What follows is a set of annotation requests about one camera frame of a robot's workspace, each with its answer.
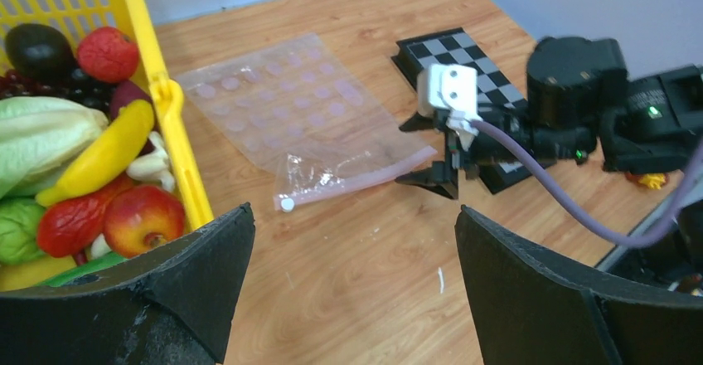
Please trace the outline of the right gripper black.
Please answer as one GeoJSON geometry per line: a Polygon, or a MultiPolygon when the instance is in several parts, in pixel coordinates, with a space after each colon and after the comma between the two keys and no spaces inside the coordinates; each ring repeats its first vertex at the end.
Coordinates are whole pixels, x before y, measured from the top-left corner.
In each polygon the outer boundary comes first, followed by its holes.
{"type": "MultiPolygon", "coordinates": [[[[472,145],[465,150],[458,134],[447,126],[450,112],[439,111],[439,124],[433,116],[423,116],[418,112],[411,115],[399,125],[399,131],[413,133],[435,130],[444,133],[444,161],[433,161],[431,166],[422,170],[409,172],[395,178],[395,182],[413,187],[420,187],[450,200],[458,199],[458,171],[463,170],[468,178],[477,178],[480,168],[494,168],[498,171],[515,172],[522,165],[512,152],[492,136],[480,132],[473,139],[472,145]]],[[[555,158],[549,154],[540,154],[534,144],[536,133],[541,127],[527,119],[518,109],[502,105],[488,105],[480,115],[491,124],[519,143],[536,161],[548,168],[555,164],[555,158]]]]}

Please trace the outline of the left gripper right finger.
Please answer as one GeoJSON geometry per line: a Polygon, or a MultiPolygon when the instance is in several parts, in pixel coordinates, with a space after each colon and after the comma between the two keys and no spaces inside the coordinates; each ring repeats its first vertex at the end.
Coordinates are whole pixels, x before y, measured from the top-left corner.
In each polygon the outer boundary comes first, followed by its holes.
{"type": "Polygon", "coordinates": [[[463,207],[455,237],[486,364],[699,364],[702,302],[597,270],[463,207]]]}

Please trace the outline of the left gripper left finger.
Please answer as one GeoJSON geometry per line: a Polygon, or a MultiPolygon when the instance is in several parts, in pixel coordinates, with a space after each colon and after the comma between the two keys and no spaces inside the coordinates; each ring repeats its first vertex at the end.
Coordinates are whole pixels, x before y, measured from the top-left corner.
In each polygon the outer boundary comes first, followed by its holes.
{"type": "Polygon", "coordinates": [[[249,203],[71,282],[1,296],[4,364],[216,364],[255,239],[249,203]]]}

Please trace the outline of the clear zip top bag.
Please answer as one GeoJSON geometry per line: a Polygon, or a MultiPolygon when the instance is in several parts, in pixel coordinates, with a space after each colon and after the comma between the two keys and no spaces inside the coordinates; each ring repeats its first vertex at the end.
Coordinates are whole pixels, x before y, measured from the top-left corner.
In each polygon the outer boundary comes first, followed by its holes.
{"type": "Polygon", "coordinates": [[[283,212],[389,182],[435,155],[309,33],[177,76],[283,212]]]}

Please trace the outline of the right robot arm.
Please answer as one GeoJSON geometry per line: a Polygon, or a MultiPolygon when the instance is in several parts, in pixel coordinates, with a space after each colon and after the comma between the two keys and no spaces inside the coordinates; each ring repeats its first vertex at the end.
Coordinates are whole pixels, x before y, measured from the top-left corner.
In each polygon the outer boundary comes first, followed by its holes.
{"type": "Polygon", "coordinates": [[[596,149],[603,170],[632,178],[684,168],[702,135],[702,69],[697,65],[632,80],[616,40],[548,36],[526,62],[526,90],[518,90],[461,28],[404,39],[393,60],[416,90],[418,109],[403,132],[444,135],[444,157],[397,178],[440,196],[458,196],[458,175],[479,178],[498,193],[530,176],[495,139],[478,135],[464,149],[447,125],[445,105],[425,96],[427,70],[461,65],[477,73],[478,113],[517,141],[543,167],[560,160],[585,163],[596,149]]]}

